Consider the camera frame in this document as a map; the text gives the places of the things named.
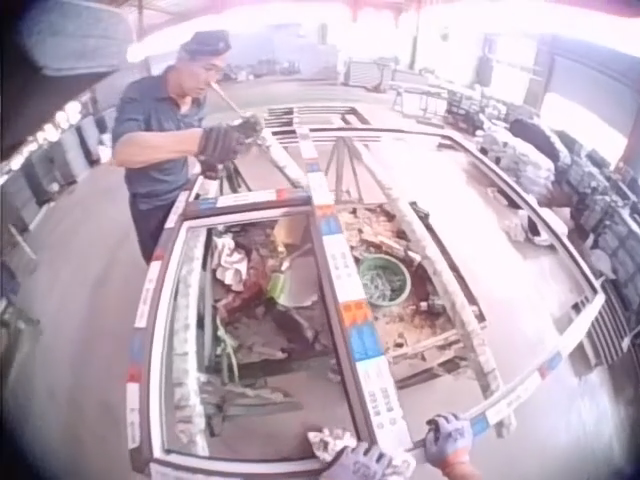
rag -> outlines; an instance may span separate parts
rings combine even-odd
[[[214,242],[211,268],[216,271],[216,278],[234,292],[242,292],[247,278],[247,254],[236,247],[232,238],[214,238]]]

work glove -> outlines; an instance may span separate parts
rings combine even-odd
[[[381,480],[391,464],[391,457],[377,445],[360,442],[345,447],[320,475],[320,480]]]
[[[218,166],[237,158],[246,138],[231,125],[215,125],[203,129],[196,158],[203,174],[216,173]]]
[[[424,452],[431,466],[445,473],[454,465],[469,463],[473,431],[468,420],[447,413],[428,420],[427,427]]]
[[[243,115],[239,122],[235,123],[233,127],[236,131],[242,135],[247,141],[255,140],[264,130],[264,122],[255,113],[249,113]]]

bucket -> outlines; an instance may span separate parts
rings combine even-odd
[[[392,307],[407,299],[411,275],[407,268],[388,255],[370,255],[358,269],[367,300],[374,306]]]

cap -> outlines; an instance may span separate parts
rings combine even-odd
[[[219,57],[231,50],[229,32],[226,30],[196,32],[189,41],[182,44],[181,48],[190,57]]]

gray polo shirt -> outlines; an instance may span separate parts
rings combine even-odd
[[[189,111],[180,113],[180,107],[167,91],[165,73],[136,80],[124,90],[111,133],[114,147],[132,132],[174,132],[201,126],[204,100],[194,99]],[[127,168],[124,179],[138,208],[168,205],[189,181],[187,158],[168,158],[146,167]]]

